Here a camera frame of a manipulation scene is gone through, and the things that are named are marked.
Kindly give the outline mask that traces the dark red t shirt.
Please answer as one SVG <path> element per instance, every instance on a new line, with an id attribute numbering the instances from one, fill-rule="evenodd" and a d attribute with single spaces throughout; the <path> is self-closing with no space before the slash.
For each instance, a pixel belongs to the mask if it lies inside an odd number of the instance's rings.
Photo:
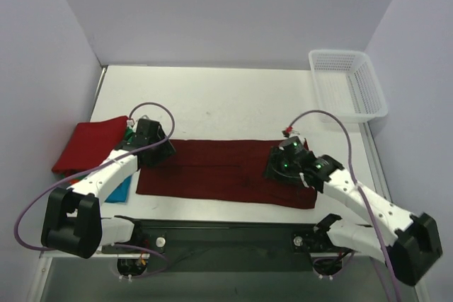
<path id="1" fill-rule="evenodd" d="M 174 155 L 140 171 L 137 194 L 313 209 L 317 193 L 265 178 L 278 140 L 177 140 Z"/>

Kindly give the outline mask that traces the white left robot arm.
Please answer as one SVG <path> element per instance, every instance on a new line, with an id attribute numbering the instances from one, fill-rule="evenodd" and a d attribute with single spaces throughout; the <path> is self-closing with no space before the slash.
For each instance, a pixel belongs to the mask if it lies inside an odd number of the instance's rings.
<path id="1" fill-rule="evenodd" d="M 85 259 L 99 247 L 118 244 L 126 253 L 143 245 L 139 222 L 126 217 L 104 218 L 101 205 L 127 178 L 151 168 L 176 152 L 161 123 L 141 118 L 130 139 L 121 141 L 86 177 L 67 188 L 51 191 L 41 243 Z"/>

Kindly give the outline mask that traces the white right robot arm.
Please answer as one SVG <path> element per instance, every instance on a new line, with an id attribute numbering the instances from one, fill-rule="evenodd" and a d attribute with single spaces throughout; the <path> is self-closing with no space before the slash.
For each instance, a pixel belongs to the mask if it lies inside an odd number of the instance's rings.
<path id="1" fill-rule="evenodd" d="M 368 223 L 362 226 L 329 214 L 315 226 L 314 245 L 319 250 L 336 246 L 361 253 L 384 263 L 408 286 L 415 286 L 443 254 L 434 218 L 415 215 L 355 182 L 340 162 L 315 156 L 297 136 L 271 148 L 264 176 L 313 188 Z"/>

